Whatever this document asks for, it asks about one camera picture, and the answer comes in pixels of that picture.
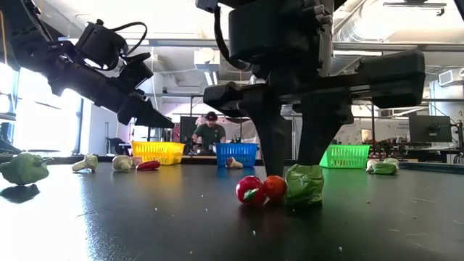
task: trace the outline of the man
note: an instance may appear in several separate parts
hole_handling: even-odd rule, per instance
[[[192,139],[194,142],[202,137],[202,151],[210,152],[214,143],[225,143],[225,129],[216,124],[218,116],[214,112],[206,114],[206,124],[200,125],[194,132]]]

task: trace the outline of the computer monitor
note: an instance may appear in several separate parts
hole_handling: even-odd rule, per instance
[[[448,116],[411,115],[409,132],[411,142],[452,142]]]

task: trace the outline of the blue basket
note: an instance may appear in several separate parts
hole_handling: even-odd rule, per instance
[[[225,167],[225,161],[234,157],[244,167],[253,167],[257,150],[258,144],[216,144],[217,166]]]

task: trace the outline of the ceiling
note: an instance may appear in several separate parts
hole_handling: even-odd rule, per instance
[[[384,7],[382,0],[348,0],[333,15],[333,39],[345,43],[373,43],[380,47],[381,44],[461,44],[464,22],[454,2],[431,1],[446,4],[441,17],[436,15],[437,9]],[[150,39],[213,39],[213,16],[197,9],[194,2],[132,0],[130,5],[116,5],[110,0],[41,0],[37,4],[43,10],[41,18],[70,38],[78,38],[86,22],[100,18],[109,28],[142,21],[149,28],[147,38]],[[228,35],[227,14],[230,10],[223,8],[224,36]],[[133,27],[123,30],[121,35],[135,39],[142,32],[142,27]],[[163,74],[163,85],[167,90],[193,90],[207,84],[204,72],[195,70],[194,51],[198,49],[192,46],[142,46],[138,52],[153,53],[147,65]],[[450,66],[464,66],[464,47],[460,51],[426,52],[426,69],[435,75]],[[352,72],[359,58],[359,54],[336,55],[332,59],[331,73]],[[219,80],[247,80],[251,76],[240,73],[223,57],[218,75]]]

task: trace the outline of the yellow basket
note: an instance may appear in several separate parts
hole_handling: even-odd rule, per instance
[[[157,160],[161,165],[181,163],[185,144],[177,142],[132,141],[132,154],[144,162]]]

